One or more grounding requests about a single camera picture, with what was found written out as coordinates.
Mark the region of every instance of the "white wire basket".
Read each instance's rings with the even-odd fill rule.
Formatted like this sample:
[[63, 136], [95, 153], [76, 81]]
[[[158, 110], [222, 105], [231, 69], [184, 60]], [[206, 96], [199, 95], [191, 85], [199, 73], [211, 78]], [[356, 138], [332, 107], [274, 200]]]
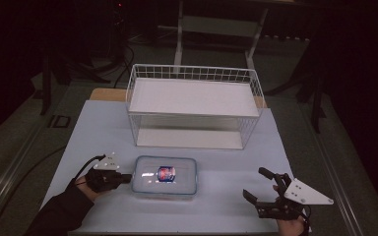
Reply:
[[266, 107], [249, 69], [133, 66], [126, 94], [136, 146], [243, 149]]

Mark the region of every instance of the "hand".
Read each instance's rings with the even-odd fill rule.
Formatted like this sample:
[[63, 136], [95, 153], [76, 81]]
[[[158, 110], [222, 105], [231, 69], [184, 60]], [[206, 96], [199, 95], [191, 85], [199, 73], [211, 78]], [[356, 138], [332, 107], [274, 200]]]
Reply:
[[[278, 186], [274, 185], [273, 189], [277, 191]], [[279, 234], [281, 236], [298, 236], [305, 229], [302, 216], [299, 216], [297, 219], [293, 220], [277, 219], [276, 223], [278, 224]]]
[[94, 192], [86, 184], [85, 176], [82, 176], [79, 179], [77, 179], [75, 184], [76, 184], [76, 187], [78, 187], [78, 189], [80, 189], [88, 197], [88, 199], [90, 199], [92, 202], [94, 202], [97, 197], [100, 197], [100, 196], [106, 194], [107, 192], [109, 192], [109, 191], [101, 192], [101, 193]]

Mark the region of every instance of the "dark floor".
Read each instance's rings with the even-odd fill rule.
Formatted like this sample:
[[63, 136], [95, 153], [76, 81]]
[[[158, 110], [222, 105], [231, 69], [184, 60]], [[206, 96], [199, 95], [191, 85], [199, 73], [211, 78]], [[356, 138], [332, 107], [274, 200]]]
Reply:
[[[134, 63], [173, 64], [175, 48], [168, 43], [154, 46], [136, 42], [130, 42]], [[263, 90], [288, 80], [306, 45], [306, 41], [297, 40], [280, 42], [264, 38], [260, 41], [254, 62]], [[216, 48], [185, 47], [182, 64], [245, 68], [242, 51]], [[1, 184], [7, 184], [3, 190], [7, 198], [0, 201], [0, 208], [9, 201], [0, 216], [0, 235], [21, 235], [26, 230], [41, 206], [63, 150], [50, 154], [67, 145], [93, 89], [112, 87], [122, 70], [118, 68], [102, 75], [111, 80], [109, 85], [80, 79], [68, 87], [54, 83], [53, 102], [46, 116], [39, 116], [41, 101], [30, 98], [0, 127], [0, 176], [6, 173], [11, 177], [0, 179]], [[38, 87], [39, 80], [40, 75], [34, 78]], [[333, 206], [312, 208], [311, 235], [378, 235], [378, 197], [330, 98], [323, 97], [326, 118], [320, 119], [321, 134], [316, 134], [310, 125], [311, 105], [296, 102], [297, 90], [298, 87], [290, 88], [267, 96], [266, 100], [295, 177], [336, 201]], [[52, 115], [72, 120], [67, 128], [48, 127]], [[29, 169], [46, 156], [48, 159], [17, 186]], [[18, 166], [18, 171], [7, 171], [10, 165]]]

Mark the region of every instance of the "white table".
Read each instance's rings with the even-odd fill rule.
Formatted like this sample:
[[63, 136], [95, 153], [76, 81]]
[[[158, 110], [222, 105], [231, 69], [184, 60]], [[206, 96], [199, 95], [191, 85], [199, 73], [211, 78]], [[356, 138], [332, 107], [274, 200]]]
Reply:
[[132, 173], [140, 155], [194, 158], [198, 193], [192, 201], [137, 198], [130, 185], [96, 200], [78, 233], [115, 234], [258, 234], [276, 232], [273, 219], [261, 219], [244, 200], [246, 189], [263, 202], [273, 202], [274, 182], [259, 167], [292, 176], [270, 109], [265, 109], [244, 150], [136, 147], [125, 103], [88, 100], [45, 196], [64, 191], [90, 158], [115, 152], [121, 173]]

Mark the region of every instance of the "black sleeve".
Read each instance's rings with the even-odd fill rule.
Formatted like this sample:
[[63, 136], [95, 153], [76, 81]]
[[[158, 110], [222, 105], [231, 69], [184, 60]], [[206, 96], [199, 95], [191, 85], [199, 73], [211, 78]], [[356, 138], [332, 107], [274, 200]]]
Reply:
[[61, 236], [79, 228], [94, 203], [76, 186], [51, 198], [32, 221], [25, 236]]

